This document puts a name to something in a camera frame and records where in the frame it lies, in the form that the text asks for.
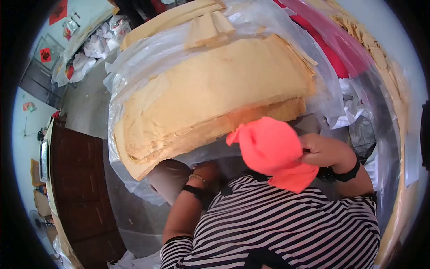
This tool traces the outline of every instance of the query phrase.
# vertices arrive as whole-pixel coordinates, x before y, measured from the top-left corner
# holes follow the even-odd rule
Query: wooden cabinet
[[[53,124],[50,180],[64,233],[85,268],[107,268],[126,248],[109,202],[102,140]]]

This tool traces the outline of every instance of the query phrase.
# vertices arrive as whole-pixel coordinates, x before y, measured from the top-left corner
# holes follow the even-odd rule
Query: pink towel
[[[263,117],[241,124],[228,134],[226,143],[239,143],[246,165],[273,176],[268,183],[280,189],[300,193],[318,173],[318,166],[297,161],[303,155],[300,140],[293,128],[283,121]]]

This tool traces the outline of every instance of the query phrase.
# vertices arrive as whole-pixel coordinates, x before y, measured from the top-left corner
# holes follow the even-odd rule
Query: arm
[[[211,184],[218,178],[218,164],[213,161],[201,163],[196,167],[193,174],[201,176],[208,184]],[[187,185],[200,189],[206,187],[203,181],[195,177],[191,177]],[[194,230],[202,214],[202,208],[202,202],[195,198],[194,194],[181,191],[167,217],[163,231],[163,244],[176,236],[193,237]]]
[[[345,143],[333,138],[323,137],[314,133],[300,137],[303,148],[309,149],[304,153],[301,161],[320,167],[331,166],[337,174],[351,171],[357,161],[354,151]],[[339,195],[353,197],[373,193],[373,185],[364,167],[360,169],[355,178],[347,182],[336,180],[335,187]]]
[[[187,182],[187,185],[200,189],[205,187],[203,181],[195,178],[191,178]],[[180,235],[192,237],[194,229],[200,220],[201,213],[201,201],[195,198],[194,194],[181,191],[167,217],[166,226],[163,231],[163,244],[170,238]]]

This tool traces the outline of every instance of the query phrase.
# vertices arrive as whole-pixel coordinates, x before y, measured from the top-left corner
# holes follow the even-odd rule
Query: white wall
[[[33,102],[36,110],[23,111],[22,104],[27,102]],[[25,132],[29,135],[46,127],[51,115],[56,111],[55,108],[39,101],[18,87],[12,116],[12,155],[18,189],[27,214],[31,210],[37,210],[34,203],[34,187],[31,182],[30,159],[39,161],[40,142],[37,140],[37,135],[24,137],[25,118],[27,117]],[[49,254],[55,253],[47,237],[41,241]]]
[[[79,24],[80,30],[85,29],[94,19],[97,19],[111,8],[113,8],[113,6],[107,0],[68,0],[67,2],[67,14],[73,16],[73,19]],[[30,58],[33,57],[36,51],[40,37],[45,37],[47,33],[57,40],[64,48],[67,47],[67,39],[63,37],[63,22],[65,20],[66,18],[62,18],[52,25],[49,25],[49,19],[45,22],[31,48]]]

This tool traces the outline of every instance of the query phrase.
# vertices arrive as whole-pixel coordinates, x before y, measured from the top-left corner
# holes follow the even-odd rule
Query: black and white striped shirt
[[[373,268],[380,235],[372,197],[329,201],[246,175],[218,193],[194,238],[168,240],[161,268]]]

